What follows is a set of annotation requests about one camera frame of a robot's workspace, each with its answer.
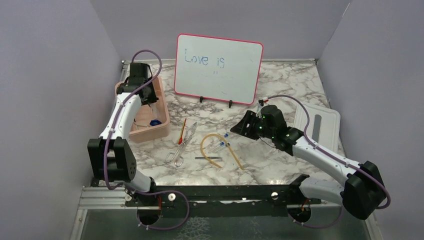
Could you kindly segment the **pink plastic bin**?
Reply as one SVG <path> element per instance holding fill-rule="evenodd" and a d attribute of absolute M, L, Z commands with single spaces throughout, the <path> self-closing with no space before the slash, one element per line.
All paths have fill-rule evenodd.
<path fill-rule="evenodd" d="M 126 102 L 129 93 L 116 93 L 115 106 L 122 107 L 116 124 L 112 127 L 111 139 L 122 138 L 135 143 L 142 143 L 168 136 L 170 132 L 170 117 L 165 101 L 165 93 L 160 77 L 152 81 L 153 93 L 157 100 L 154 103 L 145 103 L 135 94 Z"/>

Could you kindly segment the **graduated cylinder blue base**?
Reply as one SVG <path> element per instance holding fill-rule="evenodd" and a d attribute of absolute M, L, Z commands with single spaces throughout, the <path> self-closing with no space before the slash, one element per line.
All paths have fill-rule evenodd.
<path fill-rule="evenodd" d="M 149 125 L 152 126 L 152 127 L 158 126 L 158 125 L 161 125 L 161 124 L 162 124 L 162 122 L 158 119 L 153 119 L 149 122 Z"/>

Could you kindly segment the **metal crucible tongs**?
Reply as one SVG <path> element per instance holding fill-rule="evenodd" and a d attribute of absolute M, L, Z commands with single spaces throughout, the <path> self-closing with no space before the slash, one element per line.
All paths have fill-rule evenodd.
<path fill-rule="evenodd" d="M 192 140 L 196 128 L 198 126 L 197 122 L 194 122 L 187 130 L 186 135 L 182 138 L 181 144 L 178 146 L 176 152 L 169 152 L 165 158 L 166 163 L 174 162 L 176 167 L 181 167 L 184 163 L 184 157 L 182 154 L 188 145 L 188 143 Z"/>

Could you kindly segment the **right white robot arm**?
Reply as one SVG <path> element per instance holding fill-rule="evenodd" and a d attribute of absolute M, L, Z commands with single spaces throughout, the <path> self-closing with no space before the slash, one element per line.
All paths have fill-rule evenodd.
<path fill-rule="evenodd" d="M 390 203 L 374 163 L 359 163 L 321 147 L 303 131 L 289 127 L 275 105 L 264 106 L 259 115 L 248 110 L 230 131 L 252 140 L 269 139 L 276 149 L 309 162 L 334 179 L 305 176 L 288 190 L 289 199 L 296 204 L 307 198 L 321 199 L 342 205 L 355 218 L 366 220 L 383 202 Z"/>

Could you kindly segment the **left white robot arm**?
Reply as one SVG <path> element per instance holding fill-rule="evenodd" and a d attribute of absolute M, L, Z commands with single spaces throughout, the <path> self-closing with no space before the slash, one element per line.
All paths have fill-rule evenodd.
<path fill-rule="evenodd" d="M 155 203 L 157 191 L 152 188 L 153 179 L 138 171 L 128 140 L 140 108 L 158 100 L 152 84 L 155 78 L 149 64 L 130 63 L 128 77 L 115 91 L 115 104 L 106 127 L 87 144 L 93 176 L 105 181 L 110 190 L 115 189 L 110 183 L 116 182 L 138 191 L 138 199 L 147 206 Z"/>

